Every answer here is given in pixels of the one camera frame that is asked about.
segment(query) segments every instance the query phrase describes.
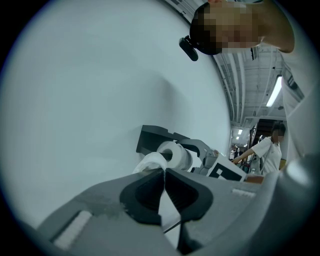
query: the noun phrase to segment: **white shirt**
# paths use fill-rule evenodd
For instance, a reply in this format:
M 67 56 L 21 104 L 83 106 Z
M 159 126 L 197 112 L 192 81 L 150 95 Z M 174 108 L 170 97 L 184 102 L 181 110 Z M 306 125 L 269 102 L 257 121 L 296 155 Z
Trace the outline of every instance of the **white shirt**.
M 252 150 L 259 158 L 262 158 L 262 175 L 279 171 L 282 157 L 279 143 L 272 143 L 271 137 L 266 137 L 254 145 Z
M 285 66 L 282 69 L 283 105 L 288 124 L 287 163 L 305 154 L 320 152 L 320 58 L 298 22 L 279 4 L 289 20 L 294 34 L 291 53 L 280 52 Z

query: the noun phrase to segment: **ceiling light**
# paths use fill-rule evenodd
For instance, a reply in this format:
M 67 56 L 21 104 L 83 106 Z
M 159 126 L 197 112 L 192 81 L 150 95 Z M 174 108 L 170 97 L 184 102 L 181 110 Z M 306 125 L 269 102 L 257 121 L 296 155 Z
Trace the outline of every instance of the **ceiling light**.
M 269 98 L 268 103 L 266 104 L 267 107 L 271 107 L 273 103 L 275 102 L 280 90 L 281 90 L 281 81 L 282 81 L 282 76 L 278 76 L 278 78 L 275 81 L 275 86 L 273 88 L 273 92 Z

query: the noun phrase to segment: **white wall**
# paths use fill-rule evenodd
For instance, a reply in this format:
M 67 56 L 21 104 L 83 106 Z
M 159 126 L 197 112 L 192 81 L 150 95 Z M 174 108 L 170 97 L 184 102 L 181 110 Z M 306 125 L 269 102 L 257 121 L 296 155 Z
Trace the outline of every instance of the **white wall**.
M 280 143 L 280 149 L 281 149 L 281 153 L 282 153 L 281 158 L 287 160 L 288 144 L 289 144 L 289 130 L 288 130 L 287 122 L 284 121 L 283 124 L 285 126 L 285 134 L 284 134 L 283 141 Z
M 212 59 L 192 62 L 189 27 L 156 0 L 59 1 L 29 24 L 0 99 L 0 159 L 12 207 L 36 227 L 88 187 L 132 173 L 142 125 L 228 150 Z

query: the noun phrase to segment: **hair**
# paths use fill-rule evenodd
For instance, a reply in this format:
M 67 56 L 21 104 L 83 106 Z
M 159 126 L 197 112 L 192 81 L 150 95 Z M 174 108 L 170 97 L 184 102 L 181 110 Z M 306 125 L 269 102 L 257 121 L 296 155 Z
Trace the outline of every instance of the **hair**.
M 212 25 L 209 30 L 205 30 L 205 13 L 209 13 L 210 4 L 206 2 L 201 5 L 194 13 L 190 26 L 190 39 L 194 48 L 206 55 L 216 55 L 222 52 L 217 48 L 217 44 L 210 33 L 215 32 L 215 26 Z
M 280 131 L 279 136 L 283 136 L 285 135 L 286 127 L 282 122 L 275 122 L 271 130 L 271 135 L 274 133 L 274 131 Z

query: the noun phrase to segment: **ceiling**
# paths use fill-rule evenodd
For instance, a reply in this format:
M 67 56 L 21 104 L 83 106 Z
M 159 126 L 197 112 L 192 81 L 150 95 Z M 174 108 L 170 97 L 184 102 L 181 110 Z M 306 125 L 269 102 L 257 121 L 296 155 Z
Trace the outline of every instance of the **ceiling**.
M 207 0 L 164 0 L 175 8 L 189 23 L 191 23 L 196 9 L 207 2 Z M 237 0 L 236 2 L 253 3 L 254 0 Z M 236 83 L 230 54 L 221 53 L 215 56 L 217 68 L 222 71 L 221 80 L 229 106 L 232 144 L 243 146 L 248 142 L 250 129 L 258 123 L 260 118 L 272 120 L 286 120 L 285 110 L 279 110 L 283 106 L 282 92 L 271 107 L 266 104 L 273 91 L 277 76 L 281 74 L 283 59 L 280 52 L 267 44 L 261 43 L 254 49 L 243 49 L 239 51 L 243 59 L 244 85 L 242 84 L 241 68 L 237 53 L 232 53 L 235 70 L 238 78 L 238 104 Z M 242 90 L 244 93 L 244 108 L 242 114 Z

